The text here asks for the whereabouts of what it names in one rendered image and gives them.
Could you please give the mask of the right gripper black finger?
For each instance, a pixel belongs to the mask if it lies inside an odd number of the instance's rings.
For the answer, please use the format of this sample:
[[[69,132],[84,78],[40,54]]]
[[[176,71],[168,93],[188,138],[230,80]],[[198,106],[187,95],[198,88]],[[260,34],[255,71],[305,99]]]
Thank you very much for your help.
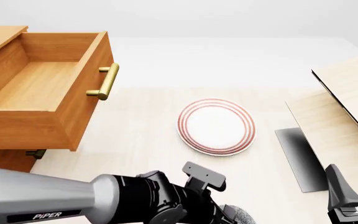
[[[328,210],[358,207],[358,194],[347,183],[339,168],[330,164],[325,171],[329,192]]]

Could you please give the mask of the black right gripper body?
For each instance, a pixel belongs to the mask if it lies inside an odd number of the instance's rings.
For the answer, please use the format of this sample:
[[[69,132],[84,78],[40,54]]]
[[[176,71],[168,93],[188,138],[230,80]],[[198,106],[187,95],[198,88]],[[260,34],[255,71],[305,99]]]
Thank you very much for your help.
[[[328,217],[332,224],[358,224],[358,209],[356,207],[328,206]]]

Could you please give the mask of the grey patterned bowl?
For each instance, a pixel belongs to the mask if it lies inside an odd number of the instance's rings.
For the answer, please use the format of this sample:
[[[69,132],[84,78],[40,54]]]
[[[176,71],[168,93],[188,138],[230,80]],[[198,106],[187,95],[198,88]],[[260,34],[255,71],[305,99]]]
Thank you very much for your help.
[[[255,220],[242,208],[234,205],[220,205],[220,208],[237,224],[256,224]]]

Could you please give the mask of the open wooden drawer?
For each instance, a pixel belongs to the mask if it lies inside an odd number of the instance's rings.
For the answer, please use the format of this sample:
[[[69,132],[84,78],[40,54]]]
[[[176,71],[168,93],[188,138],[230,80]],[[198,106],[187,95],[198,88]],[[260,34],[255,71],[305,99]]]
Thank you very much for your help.
[[[0,149],[77,150],[114,63],[107,32],[22,33],[0,48]]]

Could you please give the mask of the closed wooden drawer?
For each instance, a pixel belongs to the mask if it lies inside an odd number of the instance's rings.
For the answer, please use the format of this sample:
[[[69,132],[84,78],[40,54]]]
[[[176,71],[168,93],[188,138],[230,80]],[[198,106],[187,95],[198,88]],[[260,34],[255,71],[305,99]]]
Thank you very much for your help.
[[[37,161],[32,156],[26,156],[22,149],[0,149],[0,169],[29,173]]]

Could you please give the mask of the flat grey black plate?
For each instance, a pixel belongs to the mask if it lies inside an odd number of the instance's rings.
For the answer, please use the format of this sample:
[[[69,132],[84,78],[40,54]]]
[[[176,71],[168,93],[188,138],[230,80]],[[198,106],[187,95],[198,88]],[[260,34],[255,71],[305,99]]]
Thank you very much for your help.
[[[325,171],[300,128],[275,130],[275,134],[303,193],[328,190]]]

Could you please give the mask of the white plate with red rings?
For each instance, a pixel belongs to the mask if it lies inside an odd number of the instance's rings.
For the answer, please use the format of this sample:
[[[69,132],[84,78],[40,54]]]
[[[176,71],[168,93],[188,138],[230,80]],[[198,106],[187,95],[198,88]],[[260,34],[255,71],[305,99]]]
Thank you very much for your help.
[[[232,156],[250,148],[257,135],[252,115],[221,98],[191,102],[180,112],[177,132],[189,147],[211,156]]]

